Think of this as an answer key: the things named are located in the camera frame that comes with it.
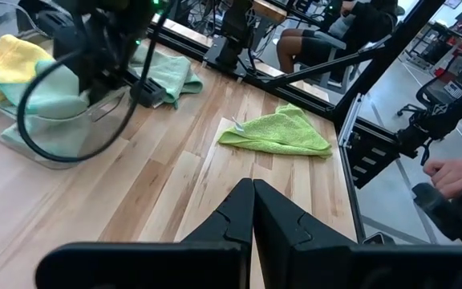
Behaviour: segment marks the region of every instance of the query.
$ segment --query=black cable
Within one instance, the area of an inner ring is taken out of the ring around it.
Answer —
[[[216,2],[215,0],[212,0],[212,10],[213,10],[213,29],[212,29],[212,33],[210,33],[209,35],[210,36],[213,36],[215,34],[215,28],[217,27],[217,8],[216,8]]]
[[[299,22],[305,23],[305,24],[313,25],[313,23],[309,23],[306,20],[300,19],[300,18],[286,17],[285,20],[294,20],[294,21],[299,21]]]
[[[199,16],[201,17],[201,20],[205,18],[205,12],[202,10],[202,3],[198,2],[199,4]]]
[[[423,144],[423,154],[422,154],[422,160],[420,161],[420,165],[424,166],[429,157],[431,156],[431,143],[433,139],[428,140],[427,143]]]
[[[224,5],[226,5],[228,8],[231,8],[231,5],[228,4],[228,3],[226,3],[224,0],[221,1],[221,4],[224,4]]]
[[[312,19],[313,19],[313,18],[318,18],[318,17],[325,18],[326,15],[325,15],[324,13],[321,13],[321,14],[312,14],[312,15],[310,16],[310,18],[312,18]]]
[[[172,0],[165,12],[160,16],[160,19],[158,20],[158,23],[156,24],[154,31],[152,33],[151,37],[151,42],[149,44],[148,48],[148,53],[145,58],[143,70],[142,70],[142,76],[140,77],[139,81],[141,84],[144,84],[145,79],[147,77],[149,67],[151,66],[151,61],[152,61],[152,53],[154,51],[154,47],[156,45],[156,42],[158,41],[158,35],[160,34],[161,27],[164,25],[165,20],[168,17],[168,14],[170,10],[174,7],[174,3],[176,0]],[[22,140],[32,149],[35,153],[37,153],[41,157],[45,157],[46,159],[52,160],[52,161],[57,161],[57,162],[64,162],[64,163],[74,163],[74,162],[80,162],[80,161],[85,161],[88,160],[92,157],[97,156],[98,154],[102,153],[104,150],[106,150],[108,147],[110,147],[111,144],[117,139],[117,137],[120,136],[122,131],[126,128],[128,125],[129,120],[132,118],[133,112],[136,109],[136,106],[138,105],[138,97],[132,97],[132,102],[130,103],[130,108],[128,109],[128,113],[123,119],[123,122],[120,124],[120,126],[117,128],[115,133],[110,137],[110,139],[99,149],[96,149],[92,153],[88,153],[85,156],[82,157],[59,157],[56,155],[53,155],[45,150],[43,150],[41,147],[39,147],[30,137],[30,134],[28,133],[26,129],[26,120],[25,120],[25,115],[26,115],[26,105],[28,102],[28,99],[31,96],[31,93],[33,90],[36,89],[36,87],[39,85],[40,82],[42,82],[46,77],[48,77],[49,74],[51,74],[54,70],[58,69],[65,63],[72,61],[73,59],[79,58],[83,53],[88,51],[89,47],[85,46],[82,49],[79,49],[77,51],[71,52],[68,55],[64,55],[60,59],[58,59],[53,65],[49,66],[45,71],[37,75],[31,83],[28,85],[26,90],[24,91],[24,94],[22,95],[21,101],[19,102],[19,105],[17,106],[17,128],[19,131],[19,134],[21,135]]]
[[[97,119],[93,120],[92,122],[97,122],[99,121],[100,119],[102,119],[103,117],[107,116],[108,114],[110,114],[111,112],[113,112],[117,107],[119,107],[119,104],[122,102],[122,99],[124,98],[124,95],[125,93],[122,93],[120,96],[119,96],[119,101],[117,101],[117,104],[113,106],[113,108],[109,109],[107,112],[105,112],[102,116],[98,117]]]
[[[197,22],[197,24],[195,24],[196,26],[195,26],[194,30],[197,31],[197,32],[200,32],[200,33],[203,33],[203,34],[204,34],[204,31],[206,31],[206,28],[205,28],[204,31],[201,31],[201,28],[202,28],[202,26],[203,26],[204,24],[206,24],[207,22],[208,22],[208,19],[206,19],[206,18],[203,18],[203,19],[199,20],[199,21]]]
[[[202,16],[203,16],[203,11],[202,11],[202,9],[201,9],[201,2],[194,2],[192,5],[190,5],[190,7],[189,7],[187,10],[188,10],[188,12],[190,13],[190,15],[192,15],[192,17],[193,17],[193,20],[192,20],[192,21],[189,21],[189,22],[190,22],[191,28],[194,28],[194,26],[196,25],[195,23],[198,22],[195,16],[196,16],[197,14],[199,14],[199,16],[200,16],[201,18],[203,18],[203,17],[202,17]]]
[[[247,68],[247,66],[245,65],[245,63],[243,61],[241,61],[240,57],[238,57],[238,62],[240,63],[240,65],[245,69],[245,71],[248,71],[249,69]]]
[[[253,72],[256,73],[256,64],[254,64],[253,52],[250,50],[250,48],[247,49],[247,55],[249,56],[249,61],[250,61],[251,68],[252,68]]]

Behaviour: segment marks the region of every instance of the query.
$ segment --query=wooden tabletop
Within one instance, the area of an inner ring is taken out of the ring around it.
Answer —
[[[182,96],[177,110],[138,107],[106,152],[72,169],[46,169],[0,142],[0,289],[32,288],[39,260],[68,242],[180,241],[243,177],[266,180],[355,240],[334,125],[308,113],[333,146],[327,160],[219,145],[233,117],[252,120],[286,102],[195,60],[192,69],[204,83],[202,93]],[[0,115],[0,132],[8,124]],[[263,288],[255,249],[252,266],[251,287]]]
[[[274,6],[265,0],[254,0],[253,9],[259,14],[271,18],[278,23],[283,22],[286,19],[285,10]]]

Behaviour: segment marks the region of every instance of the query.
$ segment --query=person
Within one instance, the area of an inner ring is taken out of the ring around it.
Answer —
[[[462,160],[429,160],[423,171],[431,177],[432,184],[447,199],[462,194]]]
[[[337,14],[326,14],[321,26],[322,32],[342,40],[345,51],[338,51],[335,58],[357,52],[369,42],[377,42],[389,35],[397,23],[395,12],[397,0],[342,1]],[[294,72],[294,58],[306,65],[325,63],[329,59],[332,46],[319,40],[315,31],[303,29],[285,29],[277,44],[278,60],[281,71]],[[342,71],[332,71],[331,78],[342,75]]]

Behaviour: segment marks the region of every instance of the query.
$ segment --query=shorts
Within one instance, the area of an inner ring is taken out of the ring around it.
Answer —
[[[301,53],[295,56],[295,62],[304,63],[308,66],[314,66],[320,63],[326,63],[329,60],[329,54],[332,45],[314,37],[314,31],[304,30],[302,32],[302,47]],[[345,55],[345,51],[336,51],[335,59]],[[341,79],[345,69],[333,71],[331,77],[333,79]]]

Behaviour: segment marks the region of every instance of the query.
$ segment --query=yellow towel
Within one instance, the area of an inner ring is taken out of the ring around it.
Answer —
[[[0,83],[27,83],[35,77],[37,62],[50,59],[41,47],[4,35],[0,38]],[[0,102],[5,99],[0,92]]]

